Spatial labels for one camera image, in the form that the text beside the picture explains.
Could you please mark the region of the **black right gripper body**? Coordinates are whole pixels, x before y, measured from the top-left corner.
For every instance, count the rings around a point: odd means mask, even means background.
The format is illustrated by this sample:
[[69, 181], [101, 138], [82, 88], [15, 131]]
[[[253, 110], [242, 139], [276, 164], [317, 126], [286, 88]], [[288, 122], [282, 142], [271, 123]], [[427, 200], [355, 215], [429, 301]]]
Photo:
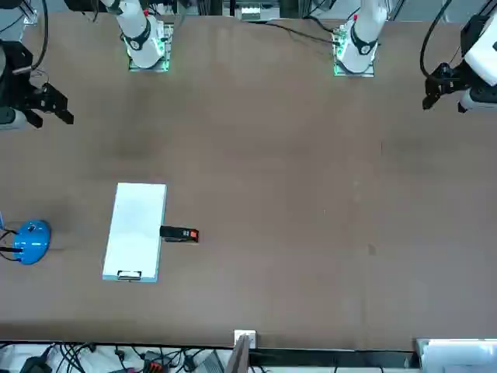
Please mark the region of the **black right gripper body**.
[[19, 41], [1, 41], [1, 112], [40, 108], [39, 89], [31, 81], [32, 53]]

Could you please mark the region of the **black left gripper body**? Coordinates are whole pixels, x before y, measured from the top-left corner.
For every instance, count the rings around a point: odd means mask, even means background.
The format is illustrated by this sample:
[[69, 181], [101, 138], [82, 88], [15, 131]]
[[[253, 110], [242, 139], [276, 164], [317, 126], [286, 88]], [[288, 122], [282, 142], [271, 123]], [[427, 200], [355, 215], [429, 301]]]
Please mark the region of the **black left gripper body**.
[[474, 74], [468, 64], [459, 64], [455, 67], [445, 64], [442, 67], [442, 73], [442, 93], [464, 91], [470, 88], [473, 82]]

